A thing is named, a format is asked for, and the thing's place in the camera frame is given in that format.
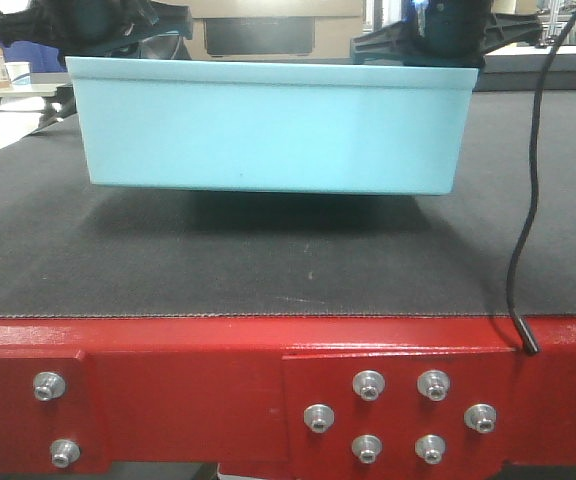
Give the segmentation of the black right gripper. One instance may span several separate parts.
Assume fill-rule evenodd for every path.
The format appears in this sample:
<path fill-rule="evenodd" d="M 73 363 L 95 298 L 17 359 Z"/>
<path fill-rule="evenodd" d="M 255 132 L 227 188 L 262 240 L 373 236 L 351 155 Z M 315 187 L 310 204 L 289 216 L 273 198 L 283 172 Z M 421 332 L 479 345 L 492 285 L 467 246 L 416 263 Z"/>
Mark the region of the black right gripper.
<path fill-rule="evenodd" d="M 350 58 L 355 64 L 481 67 L 493 51 L 540 38 L 535 13 L 495 13 L 490 1 L 407 1 L 402 20 L 353 38 Z"/>

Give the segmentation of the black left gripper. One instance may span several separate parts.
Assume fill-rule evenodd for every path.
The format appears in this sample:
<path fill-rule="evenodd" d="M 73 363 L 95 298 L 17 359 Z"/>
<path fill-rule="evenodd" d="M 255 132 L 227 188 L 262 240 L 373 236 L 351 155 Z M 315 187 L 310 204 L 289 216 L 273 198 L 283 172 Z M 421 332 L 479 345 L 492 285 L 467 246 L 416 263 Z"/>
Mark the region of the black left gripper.
<path fill-rule="evenodd" d="M 176 34 L 193 37 L 187 5 L 160 1 L 32 1 L 0 17 L 0 42 L 28 41 L 65 56 L 102 56 L 144 40 Z"/>

